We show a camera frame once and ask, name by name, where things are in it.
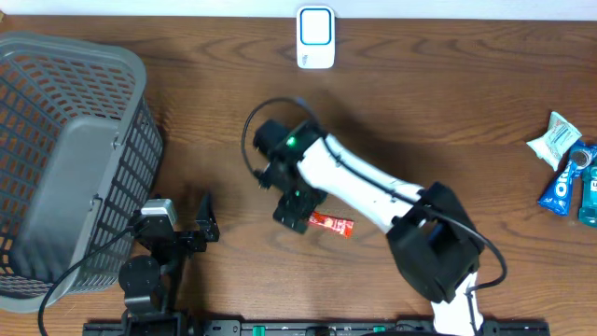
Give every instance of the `white wall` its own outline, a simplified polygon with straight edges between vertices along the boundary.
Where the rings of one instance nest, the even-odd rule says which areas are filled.
[[[329,5],[339,18],[597,20],[597,0],[0,0],[6,14],[294,17]]]

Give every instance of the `table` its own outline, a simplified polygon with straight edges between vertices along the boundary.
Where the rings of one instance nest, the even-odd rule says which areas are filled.
[[[188,227],[201,196],[214,195],[219,243],[187,266],[179,302],[197,316],[246,319],[394,319],[431,315],[402,279],[382,234],[330,198],[324,213],[356,221],[354,238],[272,221],[279,193],[257,187],[243,165],[244,119],[277,95],[304,97],[354,153],[392,175],[451,186],[510,274],[479,293],[502,319],[545,318],[553,335],[595,334],[597,230],[536,204],[553,178],[525,141],[549,111],[597,134],[597,23],[338,20],[337,56],[324,71],[298,69],[287,19],[7,17],[2,31],[30,30],[130,49],[144,61],[146,97],[166,132],[155,191]],[[293,125],[276,106],[255,119]],[[265,161],[256,153],[255,165]],[[135,248],[135,253],[142,253]],[[490,253],[480,280],[498,275]],[[50,335],[78,335],[114,320],[122,291],[68,296],[47,310]],[[37,334],[36,316],[0,313],[3,335]]]

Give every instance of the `white packet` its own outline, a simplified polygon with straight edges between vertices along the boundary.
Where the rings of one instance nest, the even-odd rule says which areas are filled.
[[[566,121],[558,112],[552,111],[549,118],[548,131],[533,141],[526,143],[531,147],[539,159],[545,160],[558,171],[558,164],[563,155],[582,136],[576,127]]]

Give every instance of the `red snack packet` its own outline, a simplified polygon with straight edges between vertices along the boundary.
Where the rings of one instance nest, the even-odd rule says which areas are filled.
[[[313,212],[309,217],[309,224],[324,227],[335,233],[350,238],[353,235],[354,222],[350,219],[337,218]]]

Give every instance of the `plastic basket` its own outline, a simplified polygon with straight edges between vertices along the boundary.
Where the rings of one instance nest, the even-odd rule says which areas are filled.
[[[32,312],[61,273],[123,230],[147,199],[163,144],[133,53],[66,38],[0,35],[0,308]],[[103,290],[125,237],[72,273]]]

